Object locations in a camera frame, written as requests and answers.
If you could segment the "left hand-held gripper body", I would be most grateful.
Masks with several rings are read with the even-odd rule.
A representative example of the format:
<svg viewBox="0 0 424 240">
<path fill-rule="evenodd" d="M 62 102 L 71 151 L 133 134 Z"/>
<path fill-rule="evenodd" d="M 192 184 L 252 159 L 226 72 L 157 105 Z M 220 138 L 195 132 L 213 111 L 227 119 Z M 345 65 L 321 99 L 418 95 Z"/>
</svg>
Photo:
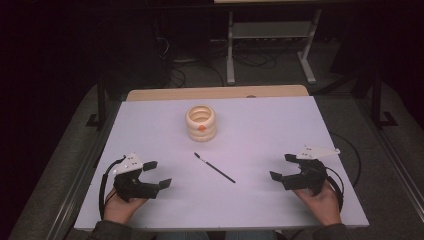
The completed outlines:
<svg viewBox="0 0 424 240">
<path fill-rule="evenodd" d="M 146 162 L 142 162 L 137 154 L 131 153 L 113 170 L 113 186 L 121 199 L 129 201 L 131 198 L 156 198 L 160 191 L 159 184 L 143 183 L 139 180 L 144 171 L 144 163 Z"/>
</svg>

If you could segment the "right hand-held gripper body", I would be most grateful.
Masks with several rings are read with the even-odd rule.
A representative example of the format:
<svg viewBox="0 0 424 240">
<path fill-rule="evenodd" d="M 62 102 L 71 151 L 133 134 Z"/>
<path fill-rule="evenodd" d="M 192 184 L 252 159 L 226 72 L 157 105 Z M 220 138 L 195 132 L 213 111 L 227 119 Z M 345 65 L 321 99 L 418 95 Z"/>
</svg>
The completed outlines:
<svg viewBox="0 0 424 240">
<path fill-rule="evenodd" d="M 283 176 L 283 186 L 285 190 L 311 189 L 314 195 L 321 192 L 323 183 L 327 180 L 335 189 L 338 195 L 341 190 L 334 179 L 328 175 L 327 167 L 320 161 L 321 157 L 338 155 L 337 148 L 322 148 L 305 145 L 298 153 L 293 154 L 298 159 L 295 163 L 299 166 L 300 172 L 294 175 Z"/>
</svg>

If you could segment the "person's left hand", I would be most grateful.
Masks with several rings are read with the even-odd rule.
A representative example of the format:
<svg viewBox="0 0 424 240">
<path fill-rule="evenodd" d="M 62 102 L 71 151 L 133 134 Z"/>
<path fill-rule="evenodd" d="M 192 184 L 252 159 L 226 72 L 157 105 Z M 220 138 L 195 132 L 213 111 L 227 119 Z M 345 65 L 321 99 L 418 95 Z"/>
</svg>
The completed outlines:
<svg viewBox="0 0 424 240">
<path fill-rule="evenodd" d="M 116 189 L 112 188 L 105 200 L 103 219 L 127 224 L 133 214 L 146 202 L 147 200 L 142 198 L 131 198 L 129 201 L 125 201 L 117 195 Z"/>
</svg>

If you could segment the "person's right hand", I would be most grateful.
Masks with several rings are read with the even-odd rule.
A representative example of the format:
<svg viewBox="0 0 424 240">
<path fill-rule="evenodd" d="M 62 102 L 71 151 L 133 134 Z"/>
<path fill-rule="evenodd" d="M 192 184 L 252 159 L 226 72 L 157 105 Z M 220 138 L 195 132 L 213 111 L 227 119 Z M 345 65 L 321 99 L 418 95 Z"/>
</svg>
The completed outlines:
<svg viewBox="0 0 424 240">
<path fill-rule="evenodd" d="M 294 194 L 322 226 L 342 223 L 336 192 L 328 181 L 323 183 L 321 192 L 315 196 L 305 190 L 294 190 Z"/>
</svg>

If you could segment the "black pen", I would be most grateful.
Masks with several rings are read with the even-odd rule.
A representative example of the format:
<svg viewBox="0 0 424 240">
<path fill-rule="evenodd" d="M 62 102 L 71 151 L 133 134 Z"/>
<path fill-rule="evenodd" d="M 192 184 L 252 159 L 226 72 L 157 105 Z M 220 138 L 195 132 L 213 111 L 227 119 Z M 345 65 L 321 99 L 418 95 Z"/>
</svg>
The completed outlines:
<svg viewBox="0 0 424 240">
<path fill-rule="evenodd" d="M 211 164 L 207 160 L 203 159 L 197 152 L 194 152 L 194 156 L 197 159 L 199 159 L 200 161 L 202 161 L 203 163 L 205 163 L 206 165 L 208 165 L 214 171 L 218 172 L 220 175 L 222 175 L 223 177 L 225 177 L 226 179 L 228 179 L 230 182 L 232 182 L 234 184 L 236 183 L 236 181 L 234 179 L 232 179 L 230 176 L 228 176 L 227 174 L 225 174 L 223 171 L 221 171 L 220 169 L 218 169 L 216 166 L 214 166 L 213 164 Z"/>
</svg>

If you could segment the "cream ringed pen holder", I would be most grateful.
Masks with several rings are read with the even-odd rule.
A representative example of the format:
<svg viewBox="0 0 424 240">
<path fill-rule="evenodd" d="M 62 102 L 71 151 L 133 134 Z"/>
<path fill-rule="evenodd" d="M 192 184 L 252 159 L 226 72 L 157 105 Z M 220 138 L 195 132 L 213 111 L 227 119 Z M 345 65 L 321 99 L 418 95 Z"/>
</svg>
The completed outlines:
<svg viewBox="0 0 424 240">
<path fill-rule="evenodd" d="M 185 116 L 188 136 L 197 142 L 212 140 L 217 133 L 215 111 L 207 105 L 191 107 Z"/>
</svg>

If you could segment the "black metal stand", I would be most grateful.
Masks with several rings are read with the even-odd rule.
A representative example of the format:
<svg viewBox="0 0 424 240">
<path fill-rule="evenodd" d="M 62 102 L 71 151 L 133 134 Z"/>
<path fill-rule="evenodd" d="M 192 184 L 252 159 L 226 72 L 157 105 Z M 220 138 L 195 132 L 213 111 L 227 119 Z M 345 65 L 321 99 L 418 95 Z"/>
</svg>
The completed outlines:
<svg viewBox="0 0 424 240">
<path fill-rule="evenodd" d="M 106 121 L 106 91 L 103 78 L 97 81 L 97 113 L 91 114 L 86 122 L 87 127 L 96 127 L 101 130 Z"/>
<path fill-rule="evenodd" d="M 379 130 L 387 126 L 397 126 L 398 123 L 390 112 L 381 111 L 381 97 L 382 79 L 379 69 L 375 67 L 372 73 L 371 120 Z"/>
</svg>

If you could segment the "aluminium rail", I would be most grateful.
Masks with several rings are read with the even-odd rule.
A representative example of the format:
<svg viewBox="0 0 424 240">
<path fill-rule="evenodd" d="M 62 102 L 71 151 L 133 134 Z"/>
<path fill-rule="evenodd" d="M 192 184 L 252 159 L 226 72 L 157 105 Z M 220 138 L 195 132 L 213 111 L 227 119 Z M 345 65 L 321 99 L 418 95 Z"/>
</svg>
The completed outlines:
<svg viewBox="0 0 424 240">
<path fill-rule="evenodd" d="M 399 179 L 402 189 L 406 193 L 417 215 L 424 223 L 424 192 L 420 190 L 417 182 L 407 170 L 404 158 L 396 150 L 394 144 L 389 140 L 388 135 L 384 131 L 387 127 L 398 127 L 399 123 L 395 120 L 391 113 L 387 111 L 383 111 L 378 114 L 378 119 L 374 120 L 372 110 L 367 106 L 367 103 L 364 100 L 356 100 L 356 105 L 358 106 L 361 115 L 365 117 L 366 122 L 371 128 L 376 139 L 383 147 L 383 150 L 387 154 L 388 160 Z"/>
<path fill-rule="evenodd" d="M 71 133 L 64 134 L 53 157 L 57 167 L 51 189 L 58 190 L 61 198 L 45 240 L 62 240 L 73 228 L 120 105 L 107 101 L 100 119 L 96 103 L 87 116 L 71 121 Z"/>
</svg>

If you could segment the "grey metal desk frame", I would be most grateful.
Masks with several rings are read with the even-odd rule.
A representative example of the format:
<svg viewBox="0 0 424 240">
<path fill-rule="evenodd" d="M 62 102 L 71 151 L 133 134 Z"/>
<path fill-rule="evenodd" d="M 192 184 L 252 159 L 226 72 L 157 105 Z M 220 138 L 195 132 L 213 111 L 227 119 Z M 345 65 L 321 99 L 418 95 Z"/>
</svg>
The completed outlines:
<svg viewBox="0 0 424 240">
<path fill-rule="evenodd" d="M 322 10 L 317 9 L 310 21 L 283 21 L 283 22 L 235 22 L 234 13 L 228 17 L 228 43 L 227 43 L 227 83 L 235 84 L 235 69 L 233 57 L 233 41 L 246 39 L 287 39 L 305 38 L 306 45 L 297 53 L 306 80 L 309 84 L 317 83 L 314 73 L 308 62 L 308 55 L 312 46 Z"/>
</svg>

